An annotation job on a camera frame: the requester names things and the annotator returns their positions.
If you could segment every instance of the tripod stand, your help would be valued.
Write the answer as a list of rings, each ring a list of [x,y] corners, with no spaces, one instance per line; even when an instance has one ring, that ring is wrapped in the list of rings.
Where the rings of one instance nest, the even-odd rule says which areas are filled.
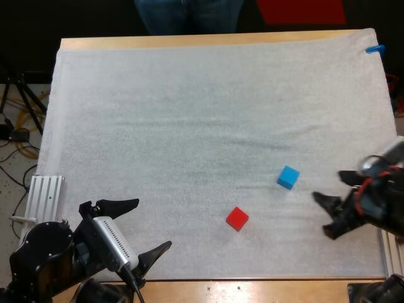
[[[2,65],[6,72],[7,72],[7,80],[6,80],[6,88],[4,89],[3,93],[3,98],[1,100],[0,104],[0,114],[3,113],[4,106],[6,104],[6,99],[8,96],[8,91],[10,89],[10,85],[14,84],[18,92],[20,93],[25,106],[28,109],[28,112],[30,113],[35,125],[37,126],[39,132],[42,134],[44,130],[42,129],[42,125],[40,125],[40,122],[38,120],[38,117],[35,115],[31,104],[27,98],[27,95],[35,102],[35,104],[38,105],[39,109],[46,114],[46,106],[38,99],[38,97],[31,91],[31,89],[28,87],[28,85],[25,83],[25,78],[24,78],[24,73],[17,73],[16,71],[11,68],[11,66],[6,62],[6,60],[0,56],[0,65]]]

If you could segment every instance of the blue clip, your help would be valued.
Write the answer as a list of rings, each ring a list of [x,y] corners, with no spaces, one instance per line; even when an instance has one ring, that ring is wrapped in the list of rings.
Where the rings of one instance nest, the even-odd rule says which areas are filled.
[[[383,57],[384,52],[386,51],[386,47],[383,44],[377,45],[377,46],[372,46],[372,47],[368,47],[366,49],[366,52],[368,54],[372,54],[373,52],[379,52],[380,56]]]

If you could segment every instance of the red cube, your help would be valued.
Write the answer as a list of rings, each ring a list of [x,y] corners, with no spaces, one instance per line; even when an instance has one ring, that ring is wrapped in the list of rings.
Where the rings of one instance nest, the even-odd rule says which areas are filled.
[[[244,224],[246,224],[247,221],[248,215],[238,207],[235,207],[226,218],[227,224],[236,229],[236,231],[238,232],[244,226]]]

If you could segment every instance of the blue cube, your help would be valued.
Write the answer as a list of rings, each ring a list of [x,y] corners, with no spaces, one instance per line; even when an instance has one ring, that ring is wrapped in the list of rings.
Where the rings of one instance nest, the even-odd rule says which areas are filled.
[[[297,170],[286,165],[283,168],[283,171],[280,174],[277,183],[279,185],[283,186],[284,188],[291,190],[293,185],[295,185],[299,175],[300,175],[300,172],[298,172]]]

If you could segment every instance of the red object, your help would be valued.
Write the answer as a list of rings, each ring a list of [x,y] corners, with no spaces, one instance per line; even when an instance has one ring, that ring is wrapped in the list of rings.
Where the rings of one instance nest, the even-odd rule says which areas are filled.
[[[266,24],[346,24],[342,0],[257,0]]]
[[[246,224],[247,221],[248,215],[238,207],[235,207],[226,218],[227,224],[236,229],[236,231],[238,232],[244,226],[244,224]]]

